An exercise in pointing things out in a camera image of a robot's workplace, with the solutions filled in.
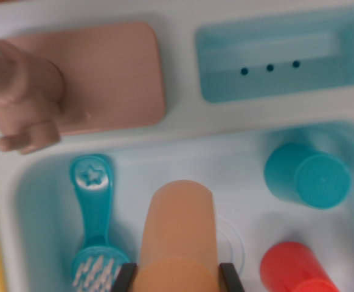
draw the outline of blue plastic cup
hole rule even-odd
[[[279,199],[317,209],[337,206],[351,186],[343,161],[302,144],[276,149],[266,162],[265,181]]]

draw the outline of white bristles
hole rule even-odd
[[[94,281],[89,292],[95,292],[95,291],[99,290],[101,284],[102,284],[102,274],[99,274],[99,276]]]
[[[77,288],[77,292],[82,292],[82,286],[83,286],[83,281],[80,282],[80,284]]]
[[[78,280],[80,280],[80,277],[82,275],[82,269],[84,268],[85,264],[81,263],[80,266],[78,266],[77,272],[74,277],[73,281],[73,286],[76,287],[78,285]]]
[[[108,278],[108,275],[111,274],[113,265],[114,265],[114,259],[109,260],[107,266],[104,268],[102,273],[102,278],[101,278],[102,283],[105,283]]]
[[[85,283],[84,283],[84,287],[87,288],[89,286],[89,283],[91,281],[94,280],[94,277],[96,275],[96,273],[98,271],[100,271],[100,269],[102,268],[103,266],[103,256],[101,255],[97,260],[96,262],[94,263],[91,271],[89,272],[89,274],[86,276],[86,279],[85,279]]]
[[[114,269],[114,264],[114,259],[103,255],[81,262],[73,281],[76,292],[109,292],[121,269],[121,266]]]
[[[103,289],[109,291],[112,288],[112,281],[113,281],[113,276],[112,274],[109,274],[108,279],[106,280],[106,283],[103,286]]]
[[[116,278],[118,277],[118,275],[119,275],[119,272],[120,272],[120,269],[121,269],[122,267],[121,266],[118,266],[117,268],[116,268],[116,270],[115,270],[115,275],[114,275],[114,277],[113,277],[113,280],[116,280]]]
[[[82,270],[83,273],[87,273],[89,271],[89,267],[91,266],[92,261],[93,261],[93,258],[89,257],[85,263],[84,269]]]

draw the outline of toy kitchen sink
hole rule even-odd
[[[354,1],[34,1],[0,5],[0,38],[146,22],[159,46],[166,113],[156,125],[65,136],[28,155],[0,152],[0,250],[7,291],[70,291],[83,240],[69,179],[78,155],[115,173],[110,240],[139,260],[151,196],[190,179],[213,193],[220,262],[247,292],[285,240],[309,246],[354,291]],[[341,158],[349,197],[330,210],[278,200],[263,177],[277,147],[308,143]]]

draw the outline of red cup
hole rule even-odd
[[[260,277],[270,292],[339,292],[314,253],[297,242],[272,246],[262,258]]]

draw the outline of pink faucet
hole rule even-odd
[[[63,94],[53,63],[0,40],[0,150],[27,154],[59,142],[54,117]]]
[[[153,125],[165,113],[154,30],[141,21],[0,40],[0,150]]]

